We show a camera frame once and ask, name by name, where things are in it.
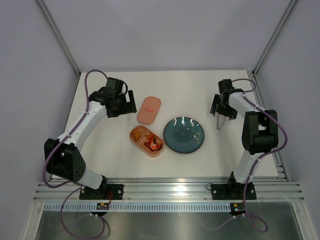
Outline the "pink lunch box lid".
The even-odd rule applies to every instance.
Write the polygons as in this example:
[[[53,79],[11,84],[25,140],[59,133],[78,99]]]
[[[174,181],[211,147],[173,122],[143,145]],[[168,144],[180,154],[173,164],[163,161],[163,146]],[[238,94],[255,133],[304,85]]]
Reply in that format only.
[[[152,124],[160,110],[161,100],[154,96],[148,96],[142,103],[142,106],[137,115],[137,121],[141,124]]]

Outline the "orange fried food piece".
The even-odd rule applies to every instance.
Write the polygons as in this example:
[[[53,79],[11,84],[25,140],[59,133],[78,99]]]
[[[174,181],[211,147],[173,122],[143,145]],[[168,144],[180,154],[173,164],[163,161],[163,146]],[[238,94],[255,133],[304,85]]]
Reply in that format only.
[[[132,136],[135,142],[137,142],[141,138],[141,133],[139,130],[135,129],[132,131]]]

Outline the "dark brown food piece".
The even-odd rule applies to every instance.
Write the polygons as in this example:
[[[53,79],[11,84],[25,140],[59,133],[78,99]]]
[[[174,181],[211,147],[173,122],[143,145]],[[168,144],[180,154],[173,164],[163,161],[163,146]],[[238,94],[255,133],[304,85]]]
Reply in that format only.
[[[146,138],[148,139],[148,141],[149,141],[150,143],[154,143],[154,144],[157,143],[157,138],[156,138],[156,136],[155,136],[154,134],[148,134],[148,135],[146,136]]]

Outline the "red sausage food piece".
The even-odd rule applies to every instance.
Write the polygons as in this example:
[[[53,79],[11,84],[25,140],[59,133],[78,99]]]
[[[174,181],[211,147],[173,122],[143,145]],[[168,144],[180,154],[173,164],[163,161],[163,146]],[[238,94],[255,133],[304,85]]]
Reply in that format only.
[[[149,141],[145,142],[144,145],[145,145],[151,152],[154,151],[154,150],[152,149],[152,146],[151,146],[151,144],[150,144]]]

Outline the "pink lunch box base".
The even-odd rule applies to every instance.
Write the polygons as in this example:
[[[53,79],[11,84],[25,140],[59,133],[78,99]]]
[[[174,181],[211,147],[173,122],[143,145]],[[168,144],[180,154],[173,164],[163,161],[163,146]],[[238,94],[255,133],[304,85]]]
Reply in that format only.
[[[139,130],[141,133],[141,137],[137,142],[135,142],[133,139],[133,135],[132,135],[133,130]],[[156,136],[156,142],[162,144],[161,150],[151,152],[144,145],[145,142],[148,142],[147,135],[149,135],[149,134],[153,134]],[[136,145],[138,148],[140,148],[145,154],[147,154],[148,156],[153,157],[153,158],[157,157],[164,150],[164,147],[165,147],[164,141],[159,136],[157,136],[154,132],[152,132],[151,130],[149,130],[147,127],[145,127],[143,125],[138,125],[135,128],[133,128],[129,134],[129,137],[134,145]]]

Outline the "red shrimp food piece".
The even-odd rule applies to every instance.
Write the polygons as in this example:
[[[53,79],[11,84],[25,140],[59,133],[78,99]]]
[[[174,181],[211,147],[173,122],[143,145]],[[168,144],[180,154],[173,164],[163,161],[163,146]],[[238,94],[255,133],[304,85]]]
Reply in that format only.
[[[162,149],[162,147],[163,147],[163,145],[161,143],[156,142],[156,141],[149,142],[149,148],[150,148],[151,152],[159,151]]]

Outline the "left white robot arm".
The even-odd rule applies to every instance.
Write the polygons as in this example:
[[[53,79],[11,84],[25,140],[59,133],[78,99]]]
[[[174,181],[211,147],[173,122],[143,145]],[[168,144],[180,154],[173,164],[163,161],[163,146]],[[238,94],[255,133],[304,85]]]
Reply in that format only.
[[[101,87],[87,96],[84,112],[67,131],[57,139],[49,138],[44,144],[44,172],[84,188],[86,198],[103,199],[109,192],[107,178],[89,169],[81,150],[97,124],[107,118],[136,113],[134,93]]]

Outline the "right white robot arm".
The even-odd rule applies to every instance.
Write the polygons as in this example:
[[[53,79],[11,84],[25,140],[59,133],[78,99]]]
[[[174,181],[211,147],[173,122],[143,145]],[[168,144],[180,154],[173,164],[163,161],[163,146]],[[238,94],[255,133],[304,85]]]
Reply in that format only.
[[[210,113],[234,120],[243,117],[241,143],[244,148],[240,162],[227,183],[210,185],[213,200],[255,200],[253,177],[262,158],[278,146],[277,112],[265,110],[251,102],[238,89],[224,90],[214,96]]]

